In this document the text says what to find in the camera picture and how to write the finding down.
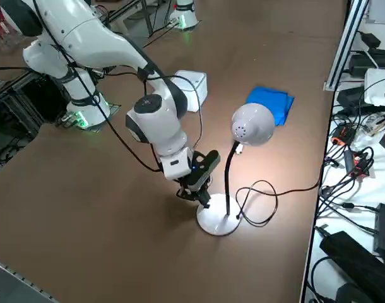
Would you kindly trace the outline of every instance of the green led light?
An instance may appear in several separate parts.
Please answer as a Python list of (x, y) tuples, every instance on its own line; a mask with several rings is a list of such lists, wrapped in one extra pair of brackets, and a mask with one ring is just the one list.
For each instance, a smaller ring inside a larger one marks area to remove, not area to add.
[(183, 30), (187, 27), (186, 19), (184, 16), (179, 17), (179, 27)]
[(84, 115), (81, 112), (76, 112), (75, 116), (77, 117), (78, 125), (81, 128), (87, 128), (89, 126), (89, 123), (86, 121)]

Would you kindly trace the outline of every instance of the charger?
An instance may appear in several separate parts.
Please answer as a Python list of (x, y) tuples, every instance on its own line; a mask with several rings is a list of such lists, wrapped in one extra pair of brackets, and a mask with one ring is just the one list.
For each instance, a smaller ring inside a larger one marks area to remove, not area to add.
[(385, 204), (379, 204), (375, 215), (374, 250), (380, 255), (385, 255)]

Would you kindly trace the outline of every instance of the desk lamp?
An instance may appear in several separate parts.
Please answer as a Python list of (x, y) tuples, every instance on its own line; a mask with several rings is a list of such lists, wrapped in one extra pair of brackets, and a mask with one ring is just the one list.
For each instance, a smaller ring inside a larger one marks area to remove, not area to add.
[(232, 118), (234, 143), (225, 167), (225, 194), (211, 195), (210, 202), (197, 209), (199, 226), (211, 235), (228, 235), (240, 223), (240, 206), (230, 197), (229, 169), (236, 148), (240, 145), (260, 146), (273, 135), (275, 121), (272, 113), (261, 104), (245, 104), (236, 110)]

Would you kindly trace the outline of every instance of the lamp base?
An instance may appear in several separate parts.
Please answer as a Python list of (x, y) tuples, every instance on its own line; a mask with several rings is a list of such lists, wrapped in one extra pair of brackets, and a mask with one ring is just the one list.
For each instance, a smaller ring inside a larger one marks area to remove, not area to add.
[(239, 226), (240, 219), (236, 216), (240, 207), (236, 200), (230, 198), (230, 215), (226, 215), (226, 195), (212, 194), (209, 208), (200, 205), (197, 209), (197, 221), (199, 226), (211, 235), (228, 235)]

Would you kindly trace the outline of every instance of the white box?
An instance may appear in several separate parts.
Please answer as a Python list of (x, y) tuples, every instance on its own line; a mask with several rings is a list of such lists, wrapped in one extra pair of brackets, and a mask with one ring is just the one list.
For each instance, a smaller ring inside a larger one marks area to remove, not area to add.
[(369, 68), (365, 73), (365, 103), (385, 106), (385, 69)]
[[(176, 76), (181, 76), (190, 80), (195, 89), (197, 90), (199, 97), (199, 104), (203, 104), (206, 96), (208, 95), (208, 85), (206, 82), (206, 73), (200, 73), (197, 71), (183, 71), (180, 70), (176, 72)], [(199, 105), (197, 101), (197, 94), (194, 91), (194, 88), (186, 80), (181, 78), (172, 78), (174, 84), (176, 84), (187, 96), (188, 101), (188, 111), (197, 112), (199, 110)]]

